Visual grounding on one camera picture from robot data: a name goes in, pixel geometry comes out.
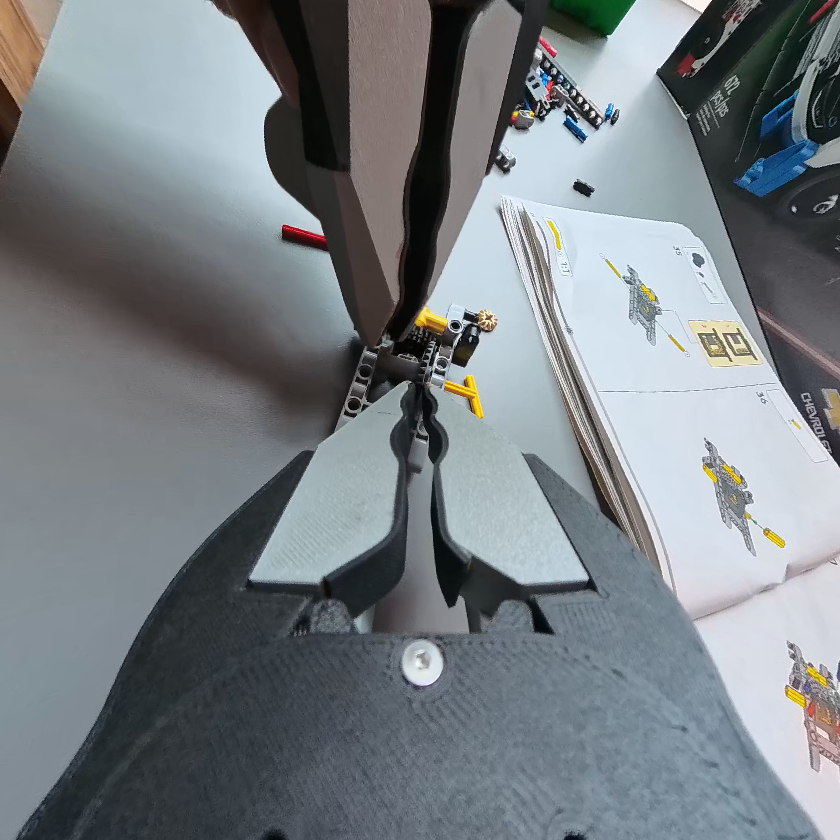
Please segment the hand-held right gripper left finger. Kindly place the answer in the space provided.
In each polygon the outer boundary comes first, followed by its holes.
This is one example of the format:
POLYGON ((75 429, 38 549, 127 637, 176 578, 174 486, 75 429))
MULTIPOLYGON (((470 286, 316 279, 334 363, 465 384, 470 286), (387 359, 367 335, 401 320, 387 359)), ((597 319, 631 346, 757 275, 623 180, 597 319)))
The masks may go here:
POLYGON ((248 582, 372 608, 405 568, 417 387, 402 383, 311 454, 248 582))

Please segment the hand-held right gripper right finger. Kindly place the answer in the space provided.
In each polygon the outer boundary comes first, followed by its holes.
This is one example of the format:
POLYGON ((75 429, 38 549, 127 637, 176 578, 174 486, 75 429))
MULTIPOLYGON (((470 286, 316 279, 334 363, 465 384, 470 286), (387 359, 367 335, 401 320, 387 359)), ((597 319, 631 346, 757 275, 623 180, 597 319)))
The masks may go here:
POLYGON ((430 517, 448 606, 484 616, 505 601, 583 592, 591 577, 520 448, 450 394, 427 388, 430 517))

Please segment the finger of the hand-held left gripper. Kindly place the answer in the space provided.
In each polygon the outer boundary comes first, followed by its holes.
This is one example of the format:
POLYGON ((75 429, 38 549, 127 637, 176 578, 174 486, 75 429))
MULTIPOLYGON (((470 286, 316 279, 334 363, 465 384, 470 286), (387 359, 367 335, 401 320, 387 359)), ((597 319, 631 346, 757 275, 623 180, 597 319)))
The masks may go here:
POLYGON ((401 298, 392 335, 426 305, 510 117, 524 2, 430 2, 419 137, 406 178, 401 298))
POLYGON ((350 163, 339 178, 353 322, 377 343, 402 296, 406 184, 421 130, 429 2, 348 2, 350 163))

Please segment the grey lego frame assembly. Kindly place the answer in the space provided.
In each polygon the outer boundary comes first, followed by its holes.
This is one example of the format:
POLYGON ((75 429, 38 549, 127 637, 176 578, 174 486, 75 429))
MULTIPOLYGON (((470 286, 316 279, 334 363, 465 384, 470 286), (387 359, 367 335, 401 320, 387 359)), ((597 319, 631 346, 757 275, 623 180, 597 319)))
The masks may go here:
POLYGON ((356 426, 384 433, 381 453, 359 464, 369 483, 377 478, 382 487, 386 482, 400 486, 408 474, 422 471, 426 457, 436 463, 447 446, 475 448, 496 435, 484 428, 465 398, 429 385, 390 381, 382 366, 387 353, 419 355, 431 341, 453 345, 451 367, 466 366, 484 333, 476 315, 455 305, 445 317, 424 308, 405 337, 384 337, 374 348, 363 349, 335 433, 344 436, 342 428, 350 425, 347 438, 354 444, 364 441, 356 426))

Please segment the pile of loose lego pieces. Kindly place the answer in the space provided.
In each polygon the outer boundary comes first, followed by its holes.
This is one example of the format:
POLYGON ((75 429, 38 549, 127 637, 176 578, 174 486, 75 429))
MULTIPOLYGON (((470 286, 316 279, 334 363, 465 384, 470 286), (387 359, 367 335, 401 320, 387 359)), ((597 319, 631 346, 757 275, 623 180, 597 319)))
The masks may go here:
POLYGON ((512 128, 529 130, 552 112, 562 114, 564 127, 580 142, 604 125, 614 126, 620 110, 614 103, 598 106, 583 92, 558 61, 558 51, 545 37, 539 37, 520 99, 510 118, 512 128))

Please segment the lego instruction booklet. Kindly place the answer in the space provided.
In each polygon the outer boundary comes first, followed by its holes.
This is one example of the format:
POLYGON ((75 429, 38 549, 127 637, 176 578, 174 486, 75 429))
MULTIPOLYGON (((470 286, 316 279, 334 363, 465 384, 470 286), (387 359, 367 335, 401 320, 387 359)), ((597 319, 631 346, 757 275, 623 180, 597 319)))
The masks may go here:
POLYGON ((616 518, 766 760, 838 838, 837 463, 690 228, 513 196, 500 215, 616 518))

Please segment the black lego set box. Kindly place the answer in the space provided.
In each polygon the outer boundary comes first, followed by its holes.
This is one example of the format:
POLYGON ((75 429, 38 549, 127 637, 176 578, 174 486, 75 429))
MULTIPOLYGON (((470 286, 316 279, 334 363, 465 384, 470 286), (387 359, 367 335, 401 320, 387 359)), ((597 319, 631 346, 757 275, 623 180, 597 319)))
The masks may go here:
POLYGON ((710 2, 657 74, 780 380, 838 461, 839 2, 710 2))

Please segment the green plastic bin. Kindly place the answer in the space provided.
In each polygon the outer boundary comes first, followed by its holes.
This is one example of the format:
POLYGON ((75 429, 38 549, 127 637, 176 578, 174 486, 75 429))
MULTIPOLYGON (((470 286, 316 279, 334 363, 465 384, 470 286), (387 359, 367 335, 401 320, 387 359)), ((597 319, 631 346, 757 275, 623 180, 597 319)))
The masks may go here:
POLYGON ((550 1, 555 11, 567 14, 602 36, 613 34, 636 1, 550 1))

